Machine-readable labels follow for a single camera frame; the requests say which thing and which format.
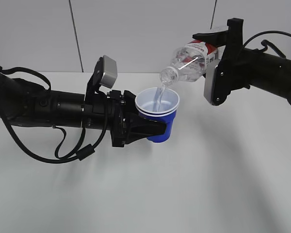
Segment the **plastic bottle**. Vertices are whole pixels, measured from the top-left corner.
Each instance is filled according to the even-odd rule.
[[[195,82],[206,73],[207,65],[218,58],[218,49],[205,42],[194,40],[174,52],[170,66],[160,73],[162,86],[177,81]]]

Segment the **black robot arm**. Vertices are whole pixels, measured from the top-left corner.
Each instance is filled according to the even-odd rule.
[[[250,50],[245,46],[254,38],[270,33],[291,37],[280,31],[267,31],[251,37],[243,44],[243,20],[227,21],[228,30],[218,33],[198,33],[194,39],[211,43],[216,47],[225,45],[221,60],[215,60],[207,68],[204,96],[212,105],[222,104],[233,90],[255,86],[286,98],[291,105],[291,60],[271,42],[262,41],[263,49]],[[265,53],[268,47],[278,56]]]
[[[5,74],[27,72],[44,80],[49,89],[23,79],[11,79]],[[124,147],[141,138],[164,134],[166,124],[142,118],[135,107],[135,95],[129,91],[112,90],[104,94],[100,86],[112,88],[117,77],[116,62],[104,56],[96,64],[87,84],[86,94],[53,91],[50,82],[42,74],[22,67],[2,70],[0,67],[0,118],[9,133],[29,156],[46,163],[66,163],[82,160],[95,152],[95,147],[109,130],[113,147]],[[58,160],[44,159],[29,151],[16,136],[11,125],[20,127],[83,128],[76,147]],[[81,148],[85,129],[101,129],[102,133],[93,145]]]

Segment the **stacked cups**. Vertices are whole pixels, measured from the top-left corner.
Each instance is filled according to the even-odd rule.
[[[148,140],[159,143],[166,141],[170,137],[180,97],[174,90],[166,89],[162,96],[159,111],[154,112],[156,90],[157,88],[154,87],[139,93],[135,99],[135,105],[141,117],[166,123],[166,131],[164,134],[148,137]]]

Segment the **blue cup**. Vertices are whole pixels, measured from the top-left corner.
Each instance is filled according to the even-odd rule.
[[[142,91],[137,95],[135,104],[141,117],[166,123],[166,131],[164,134],[147,138],[152,142],[160,143],[166,141],[171,135],[171,129],[176,117],[180,97],[174,90],[166,89],[162,96],[163,108],[161,108],[159,112],[154,112],[153,107],[156,90],[157,88],[154,87]]]

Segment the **white table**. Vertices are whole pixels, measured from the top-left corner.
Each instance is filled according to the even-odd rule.
[[[53,90],[77,93],[91,76],[45,74]],[[119,74],[114,89],[158,84],[158,74]],[[255,88],[213,107],[203,85],[173,87],[181,100],[167,142],[112,148],[107,133],[82,162],[31,159],[0,120],[0,233],[291,233],[291,107]],[[16,132],[50,158],[62,139],[49,128]],[[67,132],[62,153],[80,135]],[[99,134],[88,130],[84,144]]]

